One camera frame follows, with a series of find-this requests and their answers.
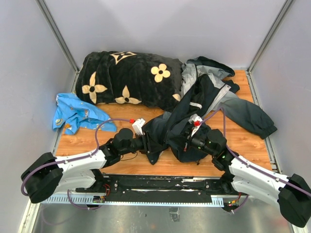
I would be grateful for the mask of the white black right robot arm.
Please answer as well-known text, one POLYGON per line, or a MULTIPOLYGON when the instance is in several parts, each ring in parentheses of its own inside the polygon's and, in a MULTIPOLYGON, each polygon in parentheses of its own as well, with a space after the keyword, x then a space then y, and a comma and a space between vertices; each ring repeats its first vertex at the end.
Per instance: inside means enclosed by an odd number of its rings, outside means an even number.
POLYGON ((311 188, 297 174, 287 176, 258 166, 232 151, 219 130, 202 135, 198 130, 185 133, 186 148, 211 155, 214 166, 223 171, 220 188, 225 194, 234 191, 253 196, 276 206, 291 224, 303 228, 311 218, 311 188))

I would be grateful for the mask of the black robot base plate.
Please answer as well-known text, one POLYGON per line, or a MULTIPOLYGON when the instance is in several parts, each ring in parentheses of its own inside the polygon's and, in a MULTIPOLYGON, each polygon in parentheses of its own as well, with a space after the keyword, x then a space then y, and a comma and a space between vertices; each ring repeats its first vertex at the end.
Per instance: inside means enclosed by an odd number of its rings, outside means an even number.
POLYGON ((238 197, 220 178, 105 174, 78 193, 108 192, 107 201, 137 203, 208 203, 212 196, 238 197))

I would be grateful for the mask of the dark grey zip jacket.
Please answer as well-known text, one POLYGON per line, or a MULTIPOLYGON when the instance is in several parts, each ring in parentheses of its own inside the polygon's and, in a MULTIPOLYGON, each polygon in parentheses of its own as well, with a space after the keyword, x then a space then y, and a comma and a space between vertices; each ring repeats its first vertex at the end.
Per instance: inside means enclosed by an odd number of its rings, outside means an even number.
POLYGON ((172 112, 164 112, 143 127, 160 145, 159 149, 147 154, 152 165, 167 148, 171 148, 183 163, 206 157, 205 153, 186 143, 191 128, 189 119, 194 114, 204 118, 211 111, 222 109, 229 119, 261 139, 277 130, 273 120, 259 106, 236 95, 238 85, 232 81, 223 82, 224 78, 235 75, 232 68, 200 56, 187 60, 182 69, 182 99, 172 112))

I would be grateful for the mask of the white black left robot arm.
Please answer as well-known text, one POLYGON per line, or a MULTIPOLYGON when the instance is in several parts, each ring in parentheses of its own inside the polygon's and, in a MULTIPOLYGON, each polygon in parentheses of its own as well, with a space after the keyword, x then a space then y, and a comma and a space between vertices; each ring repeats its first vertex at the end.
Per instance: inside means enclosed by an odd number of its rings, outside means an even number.
POLYGON ((104 187, 99 177, 102 168, 119 162, 128 153, 160 153, 162 146, 148 131, 133 134, 129 128, 121 129, 105 144, 89 152, 55 157, 46 152, 37 158, 21 175, 21 192, 32 203, 40 203, 57 192, 70 189, 91 189, 99 192, 104 187))

